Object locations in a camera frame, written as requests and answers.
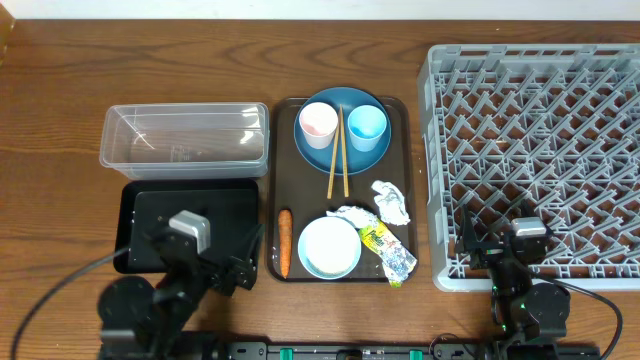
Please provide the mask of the black tray bin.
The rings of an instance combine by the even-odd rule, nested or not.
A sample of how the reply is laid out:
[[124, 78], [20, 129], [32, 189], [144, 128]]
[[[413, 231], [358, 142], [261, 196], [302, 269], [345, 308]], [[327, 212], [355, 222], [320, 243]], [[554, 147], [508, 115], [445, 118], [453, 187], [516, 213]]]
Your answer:
[[134, 181], [123, 188], [116, 248], [130, 249], [113, 261], [121, 274], [162, 273], [167, 266], [150, 238], [182, 210], [207, 218], [211, 247], [202, 257], [221, 262], [241, 257], [258, 224], [258, 186], [251, 179]]

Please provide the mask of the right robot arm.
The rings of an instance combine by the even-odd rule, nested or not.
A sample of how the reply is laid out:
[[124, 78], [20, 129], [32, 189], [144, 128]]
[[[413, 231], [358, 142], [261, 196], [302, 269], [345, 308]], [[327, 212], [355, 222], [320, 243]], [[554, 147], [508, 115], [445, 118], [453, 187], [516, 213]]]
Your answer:
[[469, 208], [462, 208], [455, 251], [470, 257], [473, 270], [488, 272], [492, 317], [504, 332], [477, 346], [474, 359], [557, 359], [554, 340], [567, 334], [569, 292], [549, 282], [535, 284], [528, 268], [545, 257], [552, 231], [529, 205], [520, 211], [499, 239], [483, 241]]

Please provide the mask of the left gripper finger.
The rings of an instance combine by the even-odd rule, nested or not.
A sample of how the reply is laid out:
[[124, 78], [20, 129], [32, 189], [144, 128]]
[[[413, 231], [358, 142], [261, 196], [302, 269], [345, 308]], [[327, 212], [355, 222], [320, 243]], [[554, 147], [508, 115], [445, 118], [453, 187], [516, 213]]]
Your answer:
[[250, 230], [239, 242], [234, 259], [242, 269], [252, 270], [255, 265], [255, 231]]
[[257, 263], [259, 259], [259, 250], [260, 250], [262, 239], [264, 237], [264, 233], [265, 233], [265, 225], [257, 224], [250, 231], [250, 234], [249, 234], [250, 252], [249, 252], [248, 260], [254, 272], [256, 272]]

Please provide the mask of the grey dishwasher rack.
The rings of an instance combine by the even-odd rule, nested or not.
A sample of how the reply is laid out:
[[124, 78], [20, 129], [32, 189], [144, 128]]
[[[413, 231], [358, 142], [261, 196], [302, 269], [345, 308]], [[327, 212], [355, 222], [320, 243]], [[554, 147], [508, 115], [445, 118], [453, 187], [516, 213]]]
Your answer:
[[486, 291], [455, 252], [462, 206], [483, 240], [493, 206], [529, 193], [553, 232], [534, 270], [593, 291], [639, 287], [639, 48], [436, 45], [418, 76], [432, 279]]

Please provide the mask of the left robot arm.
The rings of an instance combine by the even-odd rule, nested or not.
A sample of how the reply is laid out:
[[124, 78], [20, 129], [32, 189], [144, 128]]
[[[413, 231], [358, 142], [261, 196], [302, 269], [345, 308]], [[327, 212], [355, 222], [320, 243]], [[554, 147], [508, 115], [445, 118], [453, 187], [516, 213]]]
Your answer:
[[141, 276], [111, 283], [98, 301], [102, 320], [99, 359], [224, 359], [227, 349], [213, 332], [184, 326], [206, 293], [231, 296], [250, 290], [257, 280], [257, 256], [264, 234], [255, 225], [233, 247], [224, 245], [207, 259], [198, 253], [194, 235], [165, 226], [148, 238], [167, 266], [153, 286]]

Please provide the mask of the wooden chopstick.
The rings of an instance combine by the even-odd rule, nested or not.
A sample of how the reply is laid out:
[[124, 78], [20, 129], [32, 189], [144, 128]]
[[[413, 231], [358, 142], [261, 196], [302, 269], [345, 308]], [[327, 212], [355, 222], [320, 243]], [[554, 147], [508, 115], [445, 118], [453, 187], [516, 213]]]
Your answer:
[[340, 131], [340, 147], [341, 147], [341, 164], [342, 164], [342, 178], [343, 178], [343, 192], [344, 197], [348, 198], [349, 192], [349, 180], [348, 180], [348, 161], [347, 161], [347, 147], [346, 147], [346, 134], [345, 134], [345, 121], [344, 110], [342, 105], [339, 107], [339, 131]]
[[336, 130], [334, 132], [333, 150], [332, 150], [331, 166], [330, 166], [328, 189], [327, 189], [327, 199], [329, 200], [332, 199], [332, 193], [333, 193], [333, 187], [334, 187], [334, 178], [335, 178], [339, 135], [340, 135], [338, 126], [336, 127]]

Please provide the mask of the orange carrot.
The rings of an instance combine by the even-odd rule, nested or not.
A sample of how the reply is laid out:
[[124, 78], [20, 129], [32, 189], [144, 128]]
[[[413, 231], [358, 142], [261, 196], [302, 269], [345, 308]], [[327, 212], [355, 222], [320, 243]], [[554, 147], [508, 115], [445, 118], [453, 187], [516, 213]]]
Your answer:
[[291, 266], [293, 216], [289, 209], [283, 209], [278, 216], [280, 239], [280, 271], [283, 278], [287, 278]]

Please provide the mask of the pink cup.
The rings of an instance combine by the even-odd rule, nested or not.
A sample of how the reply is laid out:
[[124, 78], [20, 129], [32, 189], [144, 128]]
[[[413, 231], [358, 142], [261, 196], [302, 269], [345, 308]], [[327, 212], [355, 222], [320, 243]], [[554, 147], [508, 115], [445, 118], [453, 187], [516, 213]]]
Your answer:
[[327, 103], [313, 102], [302, 108], [299, 124], [307, 144], [314, 149], [324, 149], [334, 138], [338, 114]]

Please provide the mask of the light blue cup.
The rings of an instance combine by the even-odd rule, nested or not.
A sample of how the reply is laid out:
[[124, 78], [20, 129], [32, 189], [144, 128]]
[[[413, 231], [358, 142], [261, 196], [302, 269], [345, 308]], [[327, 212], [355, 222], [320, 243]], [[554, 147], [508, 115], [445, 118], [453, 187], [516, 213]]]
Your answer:
[[349, 114], [347, 128], [354, 148], [361, 152], [369, 152], [386, 131], [387, 118], [378, 107], [361, 105]]

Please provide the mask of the white paper ball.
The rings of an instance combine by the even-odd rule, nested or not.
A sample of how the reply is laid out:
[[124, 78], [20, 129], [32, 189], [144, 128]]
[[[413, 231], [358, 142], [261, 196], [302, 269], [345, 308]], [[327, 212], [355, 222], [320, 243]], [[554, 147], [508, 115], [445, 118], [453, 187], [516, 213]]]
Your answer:
[[403, 226], [411, 219], [405, 206], [405, 197], [391, 182], [375, 180], [371, 189], [376, 192], [374, 202], [378, 206], [380, 219], [387, 224]]

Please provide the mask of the white tissue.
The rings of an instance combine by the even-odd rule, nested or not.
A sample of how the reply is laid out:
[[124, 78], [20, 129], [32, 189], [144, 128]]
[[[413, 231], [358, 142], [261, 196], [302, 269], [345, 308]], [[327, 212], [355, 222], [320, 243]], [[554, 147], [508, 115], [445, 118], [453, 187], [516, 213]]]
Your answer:
[[335, 211], [327, 211], [326, 215], [343, 219], [356, 229], [376, 227], [379, 223], [376, 215], [357, 206], [341, 206]]

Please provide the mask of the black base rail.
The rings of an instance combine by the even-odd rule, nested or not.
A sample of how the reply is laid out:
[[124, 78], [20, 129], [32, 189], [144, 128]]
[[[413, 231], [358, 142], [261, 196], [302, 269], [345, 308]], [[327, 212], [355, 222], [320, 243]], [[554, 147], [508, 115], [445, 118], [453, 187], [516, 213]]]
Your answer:
[[191, 350], [178, 347], [168, 359], [213, 360], [445, 360], [445, 359], [601, 359], [598, 348], [589, 346], [516, 346], [506, 356], [489, 352], [488, 345], [438, 342], [421, 346], [381, 345], [273, 345], [262, 342], [235, 342]]

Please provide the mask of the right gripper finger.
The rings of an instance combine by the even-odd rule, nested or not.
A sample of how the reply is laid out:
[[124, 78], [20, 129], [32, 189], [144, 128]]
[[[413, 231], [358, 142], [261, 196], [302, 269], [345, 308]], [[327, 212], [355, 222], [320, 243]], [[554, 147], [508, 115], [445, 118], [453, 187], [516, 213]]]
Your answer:
[[487, 230], [492, 234], [506, 232], [512, 228], [512, 221], [517, 218], [535, 217], [534, 202], [529, 193], [521, 193], [512, 200], [503, 201], [500, 207], [493, 206], [492, 210], [497, 214], [497, 219], [487, 225]]
[[460, 234], [455, 244], [456, 253], [470, 253], [478, 248], [478, 239], [475, 232], [471, 212], [466, 205], [462, 206], [460, 222]]

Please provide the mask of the yellow green snack wrapper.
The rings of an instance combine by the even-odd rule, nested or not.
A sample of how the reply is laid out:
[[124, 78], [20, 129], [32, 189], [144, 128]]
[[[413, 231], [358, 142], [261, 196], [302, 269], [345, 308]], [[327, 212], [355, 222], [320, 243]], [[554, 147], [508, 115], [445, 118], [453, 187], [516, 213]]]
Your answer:
[[358, 230], [362, 243], [381, 260], [389, 284], [398, 288], [418, 264], [417, 258], [381, 221]]

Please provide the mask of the dark brown serving tray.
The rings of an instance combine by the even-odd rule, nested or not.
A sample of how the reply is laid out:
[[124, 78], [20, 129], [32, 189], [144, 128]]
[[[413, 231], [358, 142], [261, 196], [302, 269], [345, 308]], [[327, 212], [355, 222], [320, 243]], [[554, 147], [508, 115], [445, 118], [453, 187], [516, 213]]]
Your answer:
[[[343, 196], [343, 181], [337, 177], [330, 199], [326, 197], [329, 175], [309, 164], [294, 141], [294, 120], [305, 100], [288, 98], [276, 106], [270, 149], [266, 234], [266, 266], [275, 279], [288, 283], [317, 283], [319, 279], [303, 267], [298, 257], [299, 235], [308, 223], [342, 205], [355, 205], [376, 213], [375, 192], [371, 189], [371, 184], [376, 180], [394, 184], [404, 195], [410, 223], [404, 226], [391, 225], [389, 229], [413, 255], [418, 254], [409, 117], [400, 100], [382, 97], [380, 101], [390, 116], [392, 138], [389, 148], [376, 165], [357, 175], [348, 176], [349, 197]], [[293, 217], [291, 265], [286, 278], [281, 275], [279, 264], [278, 215], [283, 209], [290, 210]]]

